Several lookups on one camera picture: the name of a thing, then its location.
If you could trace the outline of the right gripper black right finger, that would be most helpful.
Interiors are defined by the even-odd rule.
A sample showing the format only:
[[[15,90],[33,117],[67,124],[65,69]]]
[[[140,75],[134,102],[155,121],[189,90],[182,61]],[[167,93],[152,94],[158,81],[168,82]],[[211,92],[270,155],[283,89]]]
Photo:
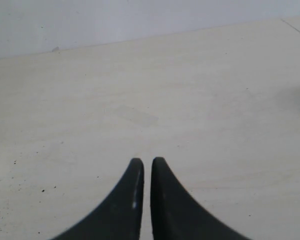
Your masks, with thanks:
[[[166,160],[151,167],[150,211],[155,240],[244,240],[205,210],[178,181]]]

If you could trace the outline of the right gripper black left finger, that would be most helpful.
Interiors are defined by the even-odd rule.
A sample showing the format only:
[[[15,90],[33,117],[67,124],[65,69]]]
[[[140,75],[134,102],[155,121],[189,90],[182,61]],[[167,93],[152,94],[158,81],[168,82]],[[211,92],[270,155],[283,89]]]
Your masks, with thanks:
[[[144,164],[133,158],[109,195],[55,240],[138,240],[144,198]]]

